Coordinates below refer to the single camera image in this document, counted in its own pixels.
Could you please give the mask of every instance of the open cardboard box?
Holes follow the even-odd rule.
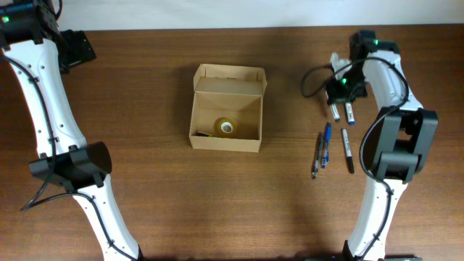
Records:
[[[257,67],[200,65],[194,76],[194,105],[189,138],[194,149],[259,152],[262,127],[262,98],[266,89],[264,69]],[[236,138],[215,136],[221,118],[236,124]]]

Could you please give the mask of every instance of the black marker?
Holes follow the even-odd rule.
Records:
[[[353,165],[353,157],[351,155],[351,148],[349,147],[347,130],[342,128],[341,135],[343,136],[343,144],[345,145],[345,153],[347,154],[349,172],[351,174],[354,174],[355,173],[355,166]]]

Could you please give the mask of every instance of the wooden table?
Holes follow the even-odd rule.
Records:
[[[367,28],[398,43],[415,96],[440,119],[426,166],[395,212],[386,251],[464,260],[464,27]],[[241,259],[341,251],[364,194],[357,150],[377,115],[376,102],[369,89],[370,96],[354,104],[356,126],[348,127],[344,117],[333,126],[331,161],[314,181],[316,136],[333,119],[324,95],[303,99],[299,81],[309,68],[327,63],[331,52],[347,57],[349,36],[358,29],[87,32],[98,59],[62,79],[87,141],[109,148],[115,197],[145,256]],[[200,63],[265,68],[259,154],[190,147],[192,78]],[[33,126],[4,62],[0,112],[0,259],[102,260],[72,199],[19,212],[41,181],[28,170],[37,158]],[[340,128],[348,128],[354,175],[347,171]],[[62,191],[50,186],[45,195]]]

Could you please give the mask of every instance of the white wall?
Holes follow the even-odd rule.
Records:
[[[64,0],[64,3],[60,30],[464,23],[464,0]]]

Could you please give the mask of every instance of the robotic arm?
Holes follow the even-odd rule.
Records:
[[[111,159],[102,143],[88,145],[79,130],[60,76],[95,59],[83,32],[59,32],[48,1],[20,1],[0,8],[2,58],[21,85],[37,138],[33,176],[64,186],[87,215],[105,260],[142,260],[111,187]],[[41,202],[31,200],[25,209]]]
[[[365,97],[370,83],[379,114],[361,145],[361,163],[369,173],[360,216],[343,253],[346,260],[382,260],[394,210],[425,164],[438,116],[424,110],[406,84],[395,43],[361,30],[350,38],[350,59],[332,54],[335,77],[326,86],[328,104]],[[410,139],[398,139],[401,131]]]

